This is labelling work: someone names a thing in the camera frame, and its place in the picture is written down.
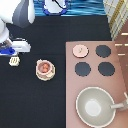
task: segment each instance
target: white bowl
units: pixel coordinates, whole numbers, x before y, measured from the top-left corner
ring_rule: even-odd
[[[111,109],[113,98],[99,87],[82,90],[76,99],[76,110],[80,119],[94,128],[108,126],[114,119],[116,109]]]

